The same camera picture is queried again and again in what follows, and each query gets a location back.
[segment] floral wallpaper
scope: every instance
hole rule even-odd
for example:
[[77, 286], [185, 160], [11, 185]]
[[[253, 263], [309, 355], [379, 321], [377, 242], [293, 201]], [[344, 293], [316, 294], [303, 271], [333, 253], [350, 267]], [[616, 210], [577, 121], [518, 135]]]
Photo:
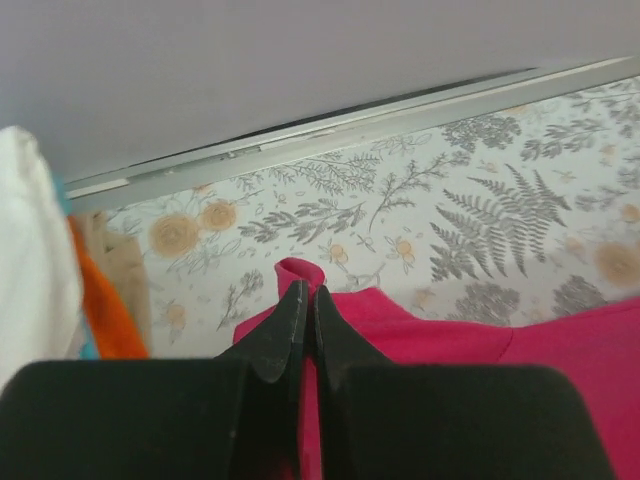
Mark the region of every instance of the floral wallpaper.
[[153, 354], [210, 356], [319, 264], [422, 318], [524, 326], [640, 292], [640, 78], [109, 212], [148, 270]]

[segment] white ceiling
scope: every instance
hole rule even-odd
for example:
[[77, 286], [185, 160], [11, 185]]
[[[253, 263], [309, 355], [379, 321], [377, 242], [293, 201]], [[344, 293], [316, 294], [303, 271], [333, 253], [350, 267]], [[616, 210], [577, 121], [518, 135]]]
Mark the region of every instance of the white ceiling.
[[522, 67], [640, 52], [638, 0], [4, 0], [0, 127], [67, 180]]

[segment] pink garment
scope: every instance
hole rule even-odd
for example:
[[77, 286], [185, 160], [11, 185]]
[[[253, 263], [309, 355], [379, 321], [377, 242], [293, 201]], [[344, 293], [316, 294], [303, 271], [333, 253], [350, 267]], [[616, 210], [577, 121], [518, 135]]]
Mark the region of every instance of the pink garment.
[[[287, 258], [275, 265], [280, 297], [294, 280], [309, 292], [322, 270]], [[400, 364], [535, 364], [563, 372], [580, 391], [621, 480], [640, 478], [640, 297], [549, 323], [504, 328], [470, 322], [422, 320], [380, 290], [332, 295], [344, 319]], [[238, 342], [273, 308], [238, 325]], [[321, 480], [316, 368], [305, 360], [300, 457], [304, 480]]]

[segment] orange fabric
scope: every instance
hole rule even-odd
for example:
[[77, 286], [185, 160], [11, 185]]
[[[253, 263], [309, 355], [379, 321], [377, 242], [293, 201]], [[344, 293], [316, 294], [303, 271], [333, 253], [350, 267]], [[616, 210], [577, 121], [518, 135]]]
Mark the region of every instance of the orange fabric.
[[148, 358], [140, 333], [115, 288], [91, 259], [75, 219], [69, 217], [84, 282], [82, 306], [103, 359]]

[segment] white fabric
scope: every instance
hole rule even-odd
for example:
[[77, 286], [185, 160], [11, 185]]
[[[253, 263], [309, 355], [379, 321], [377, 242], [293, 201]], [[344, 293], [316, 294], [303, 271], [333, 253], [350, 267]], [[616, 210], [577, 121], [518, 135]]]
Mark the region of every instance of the white fabric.
[[0, 388], [24, 365], [66, 358], [82, 291], [73, 237], [35, 138], [0, 131]]

